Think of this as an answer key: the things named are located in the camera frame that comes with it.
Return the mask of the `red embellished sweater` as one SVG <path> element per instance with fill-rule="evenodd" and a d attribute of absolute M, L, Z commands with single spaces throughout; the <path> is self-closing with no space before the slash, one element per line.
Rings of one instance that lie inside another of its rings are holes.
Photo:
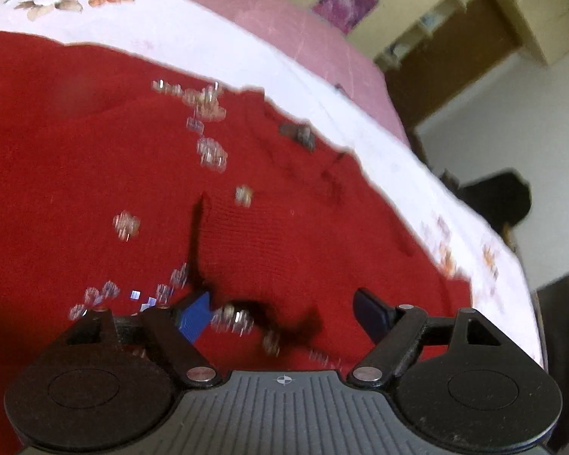
<path fill-rule="evenodd" d="M 218 171 L 159 79 L 202 87 L 108 48 L 0 32 L 0 454 L 18 448 L 8 384 L 107 282 L 115 313 L 181 268 L 215 306 L 258 305 L 279 354 L 264 326 L 207 333 L 200 348 L 222 369 L 348 370 L 371 347 L 351 311 L 358 288 L 436 315 L 471 302 L 351 154 L 296 142 L 261 91 L 224 91 L 225 118 L 205 126 L 227 155 Z"/>

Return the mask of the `black chair with garment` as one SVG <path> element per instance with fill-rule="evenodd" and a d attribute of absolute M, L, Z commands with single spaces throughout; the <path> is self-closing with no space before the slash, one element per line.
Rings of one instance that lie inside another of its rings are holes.
<path fill-rule="evenodd" d="M 499 235 L 518 225 L 531 209 L 530 184 L 514 169 L 504 169 L 464 185 L 444 171 L 440 181 Z"/>

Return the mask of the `brown wooden door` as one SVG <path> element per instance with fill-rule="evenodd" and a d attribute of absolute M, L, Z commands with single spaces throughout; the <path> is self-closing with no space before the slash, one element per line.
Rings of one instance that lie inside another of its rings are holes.
<path fill-rule="evenodd" d="M 385 72 L 404 129 L 410 132 L 519 47 L 497 0 L 471 0 Z"/>

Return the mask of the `pink bed sheet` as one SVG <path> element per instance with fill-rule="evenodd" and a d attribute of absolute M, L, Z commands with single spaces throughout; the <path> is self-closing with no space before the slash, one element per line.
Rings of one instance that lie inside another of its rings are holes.
<path fill-rule="evenodd" d="M 310 10 L 286 0 L 192 0 L 278 48 L 322 77 L 392 133 L 409 143 L 372 60 Z"/>

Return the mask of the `floral pink quilt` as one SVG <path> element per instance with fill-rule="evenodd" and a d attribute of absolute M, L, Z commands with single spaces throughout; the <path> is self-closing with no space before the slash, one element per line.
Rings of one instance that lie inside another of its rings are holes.
<path fill-rule="evenodd" d="M 31 20 L 29 0 L 0 0 L 0 31 L 99 44 L 170 69 L 260 88 L 291 117 L 354 152 L 366 179 L 398 210 L 435 260 L 451 255 L 474 305 L 539 364 L 545 344 L 513 252 L 411 150 L 341 91 L 283 52 L 191 0 L 131 0 Z"/>

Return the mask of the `lower right purple poster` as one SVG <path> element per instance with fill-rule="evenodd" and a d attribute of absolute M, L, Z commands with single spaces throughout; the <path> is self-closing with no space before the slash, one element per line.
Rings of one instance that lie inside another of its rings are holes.
<path fill-rule="evenodd" d="M 377 0 L 319 0 L 312 11 L 347 35 L 376 3 Z"/>

